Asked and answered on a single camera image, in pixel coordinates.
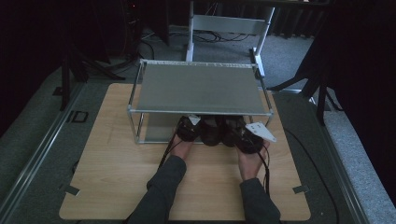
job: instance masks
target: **white tag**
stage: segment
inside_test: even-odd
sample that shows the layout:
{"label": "white tag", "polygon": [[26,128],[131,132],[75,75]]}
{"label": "white tag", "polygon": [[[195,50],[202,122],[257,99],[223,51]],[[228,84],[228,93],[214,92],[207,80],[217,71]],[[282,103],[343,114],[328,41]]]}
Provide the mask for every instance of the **white tag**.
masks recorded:
{"label": "white tag", "polygon": [[245,127],[255,135],[264,138],[271,142],[276,142],[276,138],[268,131],[268,129],[261,122],[247,124]]}
{"label": "white tag", "polygon": [[201,120],[201,118],[197,117],[196,115],[189,115],[189,119],[191,123],[195,126]]}

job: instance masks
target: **wooden board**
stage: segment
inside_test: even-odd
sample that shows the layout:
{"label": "wooden board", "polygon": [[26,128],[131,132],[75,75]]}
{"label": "wooden board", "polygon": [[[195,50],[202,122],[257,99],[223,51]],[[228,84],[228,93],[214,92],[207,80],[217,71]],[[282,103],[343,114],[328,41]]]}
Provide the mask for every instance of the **wooden board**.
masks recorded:
{"label": "wooden board", "polygon": [[[112,84],[93,125],[71,186],[78,196],[65,195],[64,219],[125,219],[146,193],[165,144],[136,144],[127,115],[131,84]],[[307,220],[310,211],[303,193],[276,105],[268,129],[277,138],[270,148],[271,198],[282,220]],[[236,148],[195,144],[187,173],[177,189],[171,220],[244,220]],[[263,179],[264,169],[259,173]]]}

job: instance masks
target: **aluminum rail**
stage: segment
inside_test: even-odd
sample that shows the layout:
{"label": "aluminum rail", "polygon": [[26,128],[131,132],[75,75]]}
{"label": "aluminum rail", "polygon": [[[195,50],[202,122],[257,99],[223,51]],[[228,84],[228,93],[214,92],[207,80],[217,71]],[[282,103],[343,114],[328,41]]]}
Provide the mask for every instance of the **aluminum rail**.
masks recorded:
{"label": "aluminum rail", "polygon": [[85,87],[85,83],[77,83],[73,89],[69,104],[64,111],[59,112],[46,135],[43,137],[40,145],[35,150],[33,156],[23,167],[20,175],[12,186],[6,198],[2,201],[0,206],[0,223],[6,224],[12,216],[15,208],[20,203],[24,193],[29,188],[30,183],[35,178],[35,174],[41,166],[41,163],[46,159],[47,154],[52,147],[53,142],[58,136],[60,130],[64,126],[68,115],[70,114],[75,102],[77,101],[81,91]]}

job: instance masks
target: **black cable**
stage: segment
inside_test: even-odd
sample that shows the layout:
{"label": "black cable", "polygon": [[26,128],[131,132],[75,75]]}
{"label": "black cable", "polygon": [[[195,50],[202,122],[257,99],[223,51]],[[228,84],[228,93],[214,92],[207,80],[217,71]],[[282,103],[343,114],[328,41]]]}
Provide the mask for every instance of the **black cable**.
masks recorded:
{"label": "black cable", "polygon": [[303,148],[303,151],[305,152],[305,154],[306,154],[306,156],[308,157],[308,159],[312,162],[312,165],[314,166],[316,172],[318,173],[318,176],[319,176],[319,178],[320,178],[320,181],[322,182],[324,188],[326,189],[326,191],[327,191],[327,193],[328,193],[328,195],[329,195],[329,197],[330,197],[330,200],[332,201],[332,206],[334,207],[334,211],[335,211],[336,223],[337,223],[337,224],[340,223],[340,217],[339,217],[340,215],[339,215],[339,212],[338,212],[337,205],[336,205],[336,203],[335,203],[335,199],[334,199],[334,197],[332,196],[332,194],[330,193],[329,188],[327,187],[326,183],[324,182],[323,176],[320,174],[320,171],[319,171],[317,165],[315,164],[314,160],[312,159],[311,155],[308,153],[308,150],[306,149],[306,147],[303,145],[303,143],[300,141],[300,139],[299,139],[294,133],[292,133],[290,130],[288,130],[288,129],[285,128],[285,127],[283,127],[283,129],[284,129],[287,133],[289,133],[291,136],[293,136],[293,138],[294,138],[294,139],[300,144],[300,146]]}
{"label": "black cable", "polygon": [[131,64],[131,65],[129,65],[128,67],[122,69],[121,71],[114,72],[114,74],[118,75],[118,74],[120,74],[120,73],[123,73],[123,72],[125,72],[126,70],[131,69],[131,67],[133,67],[133,66],[134,66],[134,67],[137,67],[136,64]]}
{"label": "black cable", "polygon": [[[104,68],[107,69],[108,71],[113,72],[113,73],[117,69],[125,68],[124,70],[122,70],[122,72],[123,72],[123,71],[128,70],[133,65],[133,63],[134,63],[134,60],[130,57],[127,57],[125,62],[112,64],[109,66],[104,66]],[[84,63],[84,65],[87,67],[88,70],[90,70],[89,73],[91,75],[100,75],[101,74],[101,72],[98,72],[92,65],[90,65],[88,63]]]}
{"label": "black cable", "polygon": [[[254,145],[254,143],[251,141],[250,138],[248,138],[248,141],[249,141],[250,144],[253,146],[253,148],[255,148],[255,147],[254,147],[255,145]],[[266,152],[267,152],[267,155],[268,155],[268,164],[269,164],[269,152],[268,152],[268,148],[267,148],[264,144],[262,144],[262,146],[265,148],[265,150],[266,150]],[[268,196],[270,196],[270,169],[269,169],[267,163],[265,162],[264,157],[262,156],[262,154],[260,154],[260,151],[261,151],[261,150],[262,150],[262,149],[256,149],[256,153],[259,155],[260,159],[262,160],[262,164],[264,165],[264,168],[265,168],[265,177],[264,177],[264,179],[263,179],[263,181],[262,181],[262,184],[264,185],[264,190],[265,190],[265,192],[267,193]]]}
{"label": "black cable", "polygon": [[237,41],[243,41],[249,37],[249,35],[246,35],[245,37],[243,37],[241,39],[237,39],[241,36],[241,35],[237,35],[236,37],[233,37],[233,38],[224,38],[219,33],[212,32],[212,31],[197,31],[195,33],[197,33],[198,35],[202,34],[202,35],[213,35],[214,36],[213,39],[208,39],[208,38],[204,38],[204,37],[201,37],[198,35],[194,35],[195,38],[198,38],[202,42],[206,42],[206,43],[219,43],[219,42],[232,42],[232,41],[237,42]]}
{"label": "black cable", "polygon": [[335,103],[334,99],[332,98],[332,96],[329,94],[329,92],[326,90],[326,95],[330,100],[330,103],[332,103],[332,106],[338,110],[338,111],[344,111],[343,108],[339,107],[338,104]]}
{"label": "black cable", "polygon": [[213,9],[213,13],[212,13],[212,16],[213,16],[216,12],[216,8],[218,7],[218,3],[212,3],[212,6],[206,11],[205,15],[207,15],[209,13],[209,11],[212,9],[212,7],[215,7]]}
{"label": "black cable", "polygon": [[174,133],[173,133],[171,139],[169,140],[168,146],[166,147],[165,152],[163,153],[163,158],[162,158],[161,161],[160,161],[160,164],[159,164],[159,166],[158,166],[158,169],[160,169],[160,167],[163,166],[163,163],[165,162],[166,157],[168,156],[169,152],[172,151],[172,149],[174,149],[178,144],[180,144],[181,142],[183,142],[183,141],[179,141],[178,143],[176,143],[176,144],[172,147],[173,142],[174,142],[174,140],[175,140],[176,133],[177,133],[177,129],[178,129],[178,126],[180,125],[180,123],[181,123],[181,120],[178,121],[177,126],[176,126],[176,129],[175,129],[175,131],[174,131]]}
{"label": "black cable", "polygon": [[145,57],[143,57],[143,55],[142,55],[140,52],[137,52],[137,54],[139,55],[139,57],[140,57],[141,59],[145,59]]}
{"label": "black cable", "polygon": [[149,46],[149,48],[151,49],[152,60],[155,60],[154,48],[153,48],[148,42],[146,42],[146,41],[144,41],[144,40],[140,40],[140,42],[141,42],[142,44],[145,44],[145,45]]}

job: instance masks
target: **gray panel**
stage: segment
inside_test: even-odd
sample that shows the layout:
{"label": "gray panel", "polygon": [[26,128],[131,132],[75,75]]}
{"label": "gray panel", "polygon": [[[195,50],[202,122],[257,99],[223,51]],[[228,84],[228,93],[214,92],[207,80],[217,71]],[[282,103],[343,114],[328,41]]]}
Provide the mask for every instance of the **gray panel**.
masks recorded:
{"label": "gray panel", "polygon": [[194,64],[146,64],[136,111],[264,113],[252,67]]}
{"label": "gray panel", "polygon": [[236,33],[245,35],[262,35],[265,26],[265,21],[230,18],[230,17],[216,17],[216,16],[193,16],[193,29],[206,30],[223,33]]}
{"label": "gray panel", "polygon": [[169,142],[180,114],[150,113],[145,142]]}

